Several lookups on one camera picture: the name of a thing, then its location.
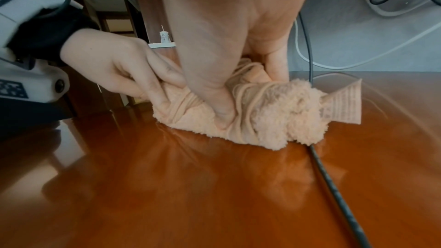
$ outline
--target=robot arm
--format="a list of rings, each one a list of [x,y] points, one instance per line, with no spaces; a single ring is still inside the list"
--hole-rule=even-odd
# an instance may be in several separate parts
[[[46,60],[61,62],[75,31],[99,29],[81,8],[72,0],[0,0],[0,97],[51,102],[67,92],[67,74]]]

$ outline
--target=white robotic device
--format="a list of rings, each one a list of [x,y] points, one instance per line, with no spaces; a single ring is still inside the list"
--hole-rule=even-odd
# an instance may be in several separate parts
[[[55,9],[65,0],[0,0],[0,98],[34,102],[58,100],[69,90],[68,75],[47,61],[19,62],[6,48],[20,24],[42,9]],[[70,5],[82,6],[74,1]]]

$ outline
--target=hand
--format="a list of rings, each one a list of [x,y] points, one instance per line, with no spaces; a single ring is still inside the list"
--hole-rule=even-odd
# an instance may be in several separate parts
[[[60,57],[87,79],[108,91],[150,99],[164,114],[167,113],[170,101],[156,75],[173,85],[185,86],[182,70],[171,60],[156,54],[145,41],[138,38],[81,29],[66,41]]]
[[[225,82],[242,54],[288,81],[287,43],[305,0],[164,0],[189,88],[226,128],[236,110]]]

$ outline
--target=cloth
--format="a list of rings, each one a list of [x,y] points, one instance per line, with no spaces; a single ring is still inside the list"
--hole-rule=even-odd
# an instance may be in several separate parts
[[[171,102],[170,113],[163,115],[154,110],[153,116],[172,128],[272,150],[285,147],[289,141],[317,143],[328,129],[331,120],[322,118],[326,106],[322,97],[327,94],[311,88],[307,81],[274,82],[262,64],[242,59],[226,86],[237,109],[236,118],[226,130],[216,127],[215,113],[208,104],[187,87],[168,83],[162,83],[162,87]]]

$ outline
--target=wall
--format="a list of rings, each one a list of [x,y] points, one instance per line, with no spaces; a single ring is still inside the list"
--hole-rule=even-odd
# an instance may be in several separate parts
[[[302,9],[314,62],[345,66],[368,60],[440,25],[441,7],[432,3],[402,16],[381,17],[365,0],[307,0]],[[307,56],[302,30],[301,53]],[[295,28],[288,43],[289,69],[307,70],[295,50]],[[441,28],[354,71],[441,71]]]

